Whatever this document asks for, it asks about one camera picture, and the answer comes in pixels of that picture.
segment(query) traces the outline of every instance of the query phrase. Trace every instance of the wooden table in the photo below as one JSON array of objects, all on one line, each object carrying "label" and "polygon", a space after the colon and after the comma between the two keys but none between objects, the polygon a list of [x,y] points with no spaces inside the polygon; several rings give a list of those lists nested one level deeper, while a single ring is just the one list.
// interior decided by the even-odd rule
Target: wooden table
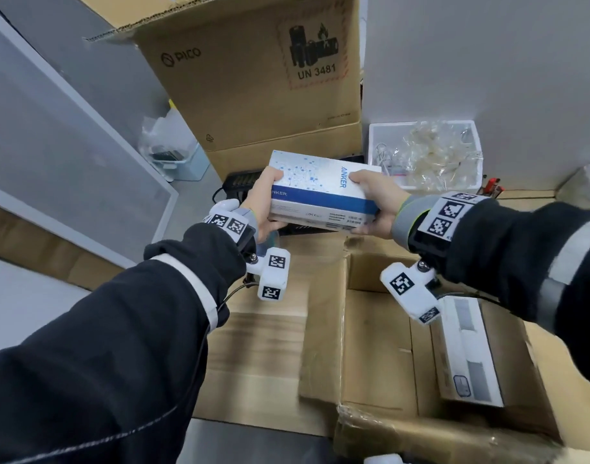
[{"label": "wooden table", "polygon": [[[501,197],[502,205],[523,211],[553,201],[549,191],[506,191]],[[333,435],[335,407],[300,401],[297,389],[310,281],[322,264],[342,257],[345,240],[344,233],[282,238],[282,247],[291,252],[284,300],[262,302],[256,288],[231,298],[231,318],[209,336],[208,368],[195,417]],[[350,249],[359,244],[363,250],[415,257],[393,241],[367,237],[351,243]]]}]

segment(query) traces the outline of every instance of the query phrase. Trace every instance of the red dashed border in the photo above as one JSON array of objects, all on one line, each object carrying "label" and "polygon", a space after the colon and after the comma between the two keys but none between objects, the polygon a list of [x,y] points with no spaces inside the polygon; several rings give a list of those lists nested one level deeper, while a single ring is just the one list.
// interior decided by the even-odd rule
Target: red dashed border
[{"label": "red dashed border", "polygon": [[[349,73],[349,56],[347,55],[346,51],[348,50],[346,48],[347,42],[348,42],[348,38],[347,38],[347,18],[346,18],[346,13],[347,13],[347,7],[345,6],[346,2],[344,0],[342,1],[336,1],[334,3],[330,3],[328,5],[325,6],[319,6],[317,8],[307,8],[305,10],[303,10],[300,14],[297,15],[289,15],[289,16],[283,16],[281,17],[278,22],[276,23],[276,32],[278,34],[278,44],[280,46],[280,51],[282,52],[282,63],[284,65],[284,69],[286,70],[286,77],[289,80],[289,88],[291,90],[298,90],[301,88],[308,88],[309,86],[316,86],[316,85],[322,85],[323,83],[329,83],[332,81],[338,81],[338,80],[342,80],[345,78],[345,76]],[[289,66],[288,63],[286,61],[286,53],[284,52],[284,48],[283,48],[283,44],[282,44],[282,35],[280,34],[280,25],[287,22],[287,21],[291,21],[291,22],[295,22],[298,21],[301,18],[309,18],[311,16],[315,16],[318,14],[321,14],[323,12],[326,11],[330,11],[331,9],[334,10],[341,10],[341,16],[342,16],[342,38],[345,40],[345,52],[343,54],[342,57],[342,62],[343,62],[343,68],[344,68],[344,72],[342,74],[342,76],[338,75],[337,77],[332,77],[332,78],[324,78],[322,80],[317,80],[311,83],[307,83],[305,85],[295,85],[293,86],[292,84],[292,80],[291,80],[291,74],[289,72]]]}]

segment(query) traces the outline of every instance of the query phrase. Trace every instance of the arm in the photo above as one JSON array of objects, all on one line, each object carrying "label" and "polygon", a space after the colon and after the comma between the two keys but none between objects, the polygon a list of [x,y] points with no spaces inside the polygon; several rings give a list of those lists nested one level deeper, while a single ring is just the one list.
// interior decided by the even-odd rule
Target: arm
[{"label": "arm", "polygon": [[[260,241],[281,225],[267,221],[280,177],[268,168],[239,209]],[[0,463],[42,453],[175,462],[205,375],[206,297],[219,306],[245,261],[226,232],[205,223],[182,241],[147,246],[144,259],[0,351]],[[228,310],[217,317],[219,327]]]},{"label": "arm", "polygon": [[[410,197],[385,176],[363,174],[355,179],[383,205],[377,203],[380,217],[387,215],[358,233],[392,237],[423,256],[447,280],[496,296],[516,316],[558,335],[590,381],[590,231],[577,233],[590,222],[590,211],[551,203],[523,212],[485,199],[465,214],[452,241],[443,247],[438,238],[422,237],[417,231],[438,196]],[[583,246],[589,243],[582,247],[585,256],[577,264],[576,257],[563,257],[568,248],[571,254],[581,252],[573,246],[573,234]],[[442,256],[433,254],[439,247]],[[576,273],[568,274],[574,265]],[[566,272],[566,285],[550,281],[560,269]]]}]

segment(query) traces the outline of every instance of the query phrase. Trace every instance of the screw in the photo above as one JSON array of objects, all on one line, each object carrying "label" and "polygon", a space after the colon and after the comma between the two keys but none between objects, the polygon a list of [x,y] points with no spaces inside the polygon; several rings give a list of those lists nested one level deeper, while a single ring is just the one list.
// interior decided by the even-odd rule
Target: screw
[{"label": "screw", "polygon": [[417,269],[418,269],[420,272],[428,272],[428,271],[430,270],[430,267],[429,267],[429,265],[428,265],[428,264],[426,264],[426,263],[425,263],[423,260],[420,260],[420,261],[417,263]]}]

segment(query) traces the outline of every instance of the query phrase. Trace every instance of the person's right arm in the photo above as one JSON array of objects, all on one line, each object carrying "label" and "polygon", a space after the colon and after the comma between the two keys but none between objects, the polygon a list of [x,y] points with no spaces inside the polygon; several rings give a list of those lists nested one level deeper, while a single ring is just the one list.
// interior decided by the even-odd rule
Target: person's right arm
[{"label": "person's right arm", "polygon": [[440,257],[428,253],[425,244],[410,244],[438,196],[410,197],[375,172],[350,177],[381,210],[374,223],[356,233],[395,239],[447,280],[498,297],[516,316],[559,336],[590,381],[590,211],[561,202],[516,211],[486,199],[460,220]]}]

